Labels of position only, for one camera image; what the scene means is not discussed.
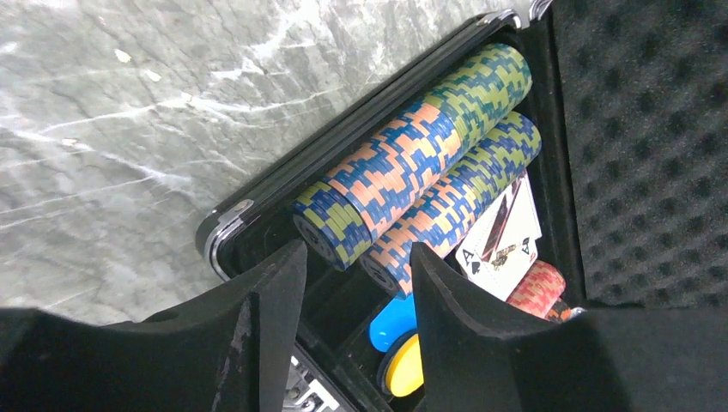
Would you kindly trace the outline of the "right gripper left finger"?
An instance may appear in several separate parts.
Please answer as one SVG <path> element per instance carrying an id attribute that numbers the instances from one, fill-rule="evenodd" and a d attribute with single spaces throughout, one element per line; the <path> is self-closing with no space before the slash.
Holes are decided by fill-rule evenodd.
<path id="1" fill-rule="evenodd" d="M 142 322 L 1 311 L 4 411 L 279 411 L 306 283 L 293 240 Z"/>

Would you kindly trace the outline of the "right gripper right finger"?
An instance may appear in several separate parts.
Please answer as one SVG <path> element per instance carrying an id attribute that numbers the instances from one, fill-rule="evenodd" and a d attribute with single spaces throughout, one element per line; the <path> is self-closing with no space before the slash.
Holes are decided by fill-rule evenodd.
<path id="1" fill-rule="evenodd" d="M 591 309 L 560 324 L 508 305 L 426 245 L 411 252 L 429 411 L 724 411 L 722 309 Z"/>

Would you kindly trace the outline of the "red chip stack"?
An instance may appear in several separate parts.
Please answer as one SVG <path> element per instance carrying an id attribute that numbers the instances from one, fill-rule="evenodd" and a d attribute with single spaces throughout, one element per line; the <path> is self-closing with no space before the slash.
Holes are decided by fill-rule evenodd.
<path id="1" fill-rule="evenodd" d="M 547 319 L 566 285 L 555 266 L 537 260 L 508 296 L 506 303 L 538 318 Z"/>

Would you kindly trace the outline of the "grey chip stack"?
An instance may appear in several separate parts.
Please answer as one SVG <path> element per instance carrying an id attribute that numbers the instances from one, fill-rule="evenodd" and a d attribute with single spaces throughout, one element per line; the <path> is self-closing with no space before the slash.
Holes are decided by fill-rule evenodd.
<path id="1" fill-rule="evenodd" d="M 322 181 L 352 204 L 374 242 L 462 151 L 453 121 L 421 103 L 382 126 Z"/>

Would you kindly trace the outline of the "dark green chip stack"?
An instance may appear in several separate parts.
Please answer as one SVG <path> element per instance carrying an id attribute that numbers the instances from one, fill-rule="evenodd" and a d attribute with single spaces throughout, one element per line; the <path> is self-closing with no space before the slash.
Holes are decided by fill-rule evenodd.
<path id="1" fill-rule="evenodd" d="M 491 203 L 541 149 L 536 125 L 519 112 L 509 112 L 450 169 L 448 176 L 470 187 L 480 202 Z"/>

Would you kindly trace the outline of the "purple-grey chip stack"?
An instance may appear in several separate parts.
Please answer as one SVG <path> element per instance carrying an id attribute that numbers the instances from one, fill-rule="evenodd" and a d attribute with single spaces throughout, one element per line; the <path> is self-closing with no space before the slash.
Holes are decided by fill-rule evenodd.
<path id="1" fill-rule="evenodd" d="M 450 173 L 425 191 L 359 259 L 392 297 L 413 292 L 410 254 L 422 242 L 439 258 L 449 254 L 494 201 L 502 183 L 488 173 Z"/>

